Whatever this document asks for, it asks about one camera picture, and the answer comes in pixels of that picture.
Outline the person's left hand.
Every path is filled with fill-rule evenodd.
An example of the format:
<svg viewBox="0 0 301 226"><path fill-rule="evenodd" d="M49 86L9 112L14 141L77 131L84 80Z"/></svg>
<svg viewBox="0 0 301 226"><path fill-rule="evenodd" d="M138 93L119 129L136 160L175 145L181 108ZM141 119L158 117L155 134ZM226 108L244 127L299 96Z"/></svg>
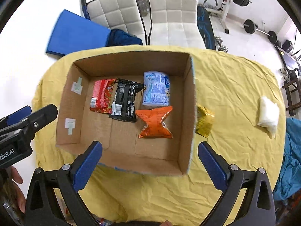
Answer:
<svg viewBox="0 0 301 226"><path fill-rule="evenodd" d="M13 201L15 202L15 205L19 207L19 210L22 213L25 213L26 198L24 197L23 192L18 186L19 184L22 184L24 181L14 166L10 166L7 169L1 169L1 212L5 210L3 206L4 204L3 186L9 180L11 180L11 185L9 186L9 190L13 192Z"/></svg>

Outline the person's right hand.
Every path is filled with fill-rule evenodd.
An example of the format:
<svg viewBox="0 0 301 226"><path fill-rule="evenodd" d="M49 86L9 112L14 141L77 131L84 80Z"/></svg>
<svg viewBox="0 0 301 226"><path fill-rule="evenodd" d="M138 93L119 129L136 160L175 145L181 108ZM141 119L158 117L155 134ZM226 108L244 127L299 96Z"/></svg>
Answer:
<svg viewBox="0 0 301 226"><path fill-rule="evenodd" d="M173 226L173 224L167 220L167 221L161 223L160 226Z"/></svg>

